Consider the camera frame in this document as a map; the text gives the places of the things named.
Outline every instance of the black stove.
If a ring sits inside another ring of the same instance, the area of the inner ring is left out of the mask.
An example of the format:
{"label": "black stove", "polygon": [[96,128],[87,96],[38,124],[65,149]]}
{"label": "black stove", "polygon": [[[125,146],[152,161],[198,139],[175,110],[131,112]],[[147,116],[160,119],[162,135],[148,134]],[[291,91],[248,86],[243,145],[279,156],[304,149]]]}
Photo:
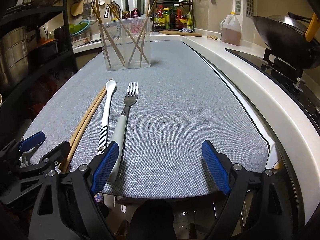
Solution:
{"label": "black stove", "polygon": [[263,58],[233,49],[226,49],[226,51],[249,63],[281,87],[301,108],[320,135],[320,100],[301,79],[303,69],[293,68],[277,57],[272,62],[269,59],[272,55],[270,49],[266,49]]}

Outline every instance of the wooden chopsticks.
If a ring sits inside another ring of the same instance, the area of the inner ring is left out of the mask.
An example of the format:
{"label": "wooden chopsticks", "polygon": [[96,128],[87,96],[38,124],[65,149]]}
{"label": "wooden chopsticks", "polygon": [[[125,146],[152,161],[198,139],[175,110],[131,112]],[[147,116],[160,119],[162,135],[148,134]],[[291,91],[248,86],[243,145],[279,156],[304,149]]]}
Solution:
{"label": "wooden chopsticks", "polygon": [[65,173],[67,171],[67,168],[68,168],[68,166],[72,160],[72,157],[78,147],[78,144],[83,136],[83,133],[84,133],[85,129],[87,128],[93,114],[95,113],[99,104],[101,103],[103,97],[106,95],[106,93],[107,93],[106,87],[101,89],[101,91],[99,92],[97,97],[94,99],[92,104],[89,106],[87,112],[85,112],[80,123],[78,124],[75,132],[73,133],[73,135],[69,141],[70,146],[71,146],[71,150],[70,150],[67,158],[65,160],[63,160],[59,165],[59,169],[61,170],[61,173]]}
{"label": "wooden chopsticks", "polygon": [[[150,6],[150,0],[148,0],[147,2],[147,6],[146,6],[146,15],[149,14],[149,6]],[[141,43],[141,50],[140,50],[140,61],[139,61],[139,67],[141,67],[141,61],[142,61],[142,54],[143,54],[143,46],[144,46],[144,39],[146,37],[146,29],[144,29],[143,31],[143,37],[142,37],[142,43]]]}
{"label": "wooden chopsticks", "polygon": [[[117,15],[116,11],[109,5],[109,8],[111,9],[112,13],[114,14],[114,16],[117,18],[117,20],[119,20],[121,26],[124,28],[125,32],[129,35],[129,37],[131,38],[131,40],[136,43],[136,40],[134,39],[134,37],[132,36],[131,32],[128,30],[128,28],[124,25],[124,23],[122,22],[122,20],[120,19],[120,17]],[[146,57],[146,55],[144,55],[143,51],[141,50],[140,46],[137,46],[138,50],[142,53],[142,56],[145,58],[146,62],[149,64],[149,61]]]}
{"label": "wooden chopsticks", "polygon": [[112,37],[110,36],[109,32],[107,31],[106,27],[103,25],[103,22],[102,22],[102,20],[101,20],[100,15],[98,14],[97,10],[95,9],[95,7],[94,7],[92,4],[91,4],[91,7],[92,7],[92,9],[93,9],[96,17],[97,17],[98,20],[99,20],[99,24],[102,25],[102,28],[103,28],[105,34],[107,35],[108,40],[109,40],[110,43],[111,43],[111,46],[113,47],[113,49],[115,50],[116,54],[118,55],[119,60],[121,61],[122,65],[125,66],[125,64],[124,64],[124,58],[123,58],[121,52],[119,51],[117,45],[116,45],[115,42],[113,41]]}
{"label": "wooden chopsticks", "polygon": [[157,0],[155,0],[155,1],[153,2],[152,7],[150,8],[148,14],[146,15],[146,20],[145,20],[145,22],[144,22],[144,24],[143,24],[143,27],[142,27],[141,31],[140,31],[139,37],[138,37],[138,39],[137,39],[137,42],[136,42],[135,45],[134,45],[133,51],[132,51],[132,53],[131,53],[131,56],[130,56],[130,59],[129,59],[129,62],[128,62],[128,66],[130,65],[130,62],[131,62],[132,57],[133,57],[133,54],[134,54],[134,52],[135,52],[135,50],[136,50],[136,48],[137,48],[137,46],[138,46],[138,43],[139,43],[139,41],[140,41],[140,38],[141,38],[141,36],[142,36],[142,33],[143,33],[144,29],[145,29],[146,26],[147,26],[147,23],[150,23],[149,17],[150,17],[150,15],[151,15],[151,13],[153,12],[153,9],[154,9],[154,7],[155,7],[155,5],[156,5],[156,2],[157,2]]}

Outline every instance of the yellow handle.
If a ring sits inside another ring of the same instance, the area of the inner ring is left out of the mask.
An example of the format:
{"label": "yellow handle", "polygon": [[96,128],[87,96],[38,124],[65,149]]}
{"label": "yellow handle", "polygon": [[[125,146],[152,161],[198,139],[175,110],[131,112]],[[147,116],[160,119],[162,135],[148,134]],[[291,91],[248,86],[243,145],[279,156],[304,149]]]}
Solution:
{"label": "yellow handle", "polygon": [[320,20],[318,19],[316,14],[313,13],[311,22],[310,22],[309,27],[308,27],[308,29],[306,31],[306,40],[308,42],[312,41],[312,39],[316,35],[316,32],[319,29],[319,27],[320,27]]}

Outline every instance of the faucet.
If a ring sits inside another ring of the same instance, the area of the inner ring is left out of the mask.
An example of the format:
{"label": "faucet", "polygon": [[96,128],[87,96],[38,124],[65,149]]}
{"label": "faucet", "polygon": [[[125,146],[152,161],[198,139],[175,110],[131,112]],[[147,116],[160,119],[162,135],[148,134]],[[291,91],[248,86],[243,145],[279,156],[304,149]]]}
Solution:
{"label": "faucet", "polygon": [[[109,5],[112,6],[112,8],[114,8],[113,6],[115,6],[115,7],[117,8],[117,10],[118,10],[118,16],[119,16],[119,18],[121,19],[122,12],[121,12],[120,6],[119,6],[116,2],[111,2]],[[109,11],[110,11],[109,5],[107,5],[106,12],[105,12],[105,14],[104,14],[104,18],[108,18],[108,17],[109,17]]]}

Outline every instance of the black cable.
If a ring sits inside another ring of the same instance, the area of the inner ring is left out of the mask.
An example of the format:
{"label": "black cable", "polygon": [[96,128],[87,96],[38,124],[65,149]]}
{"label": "black cable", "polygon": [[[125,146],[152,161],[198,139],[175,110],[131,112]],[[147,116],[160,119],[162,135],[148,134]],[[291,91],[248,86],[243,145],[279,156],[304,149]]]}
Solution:
{"label": "black cable", "polygon": [[44,25],[42,25],[42,27],[43,27],[43,30],[44,30],[45,35],[47,36],[47,39],[49,39],[49,38],[48,38],[48,34],[47,34],[46,31],[45,31]]}

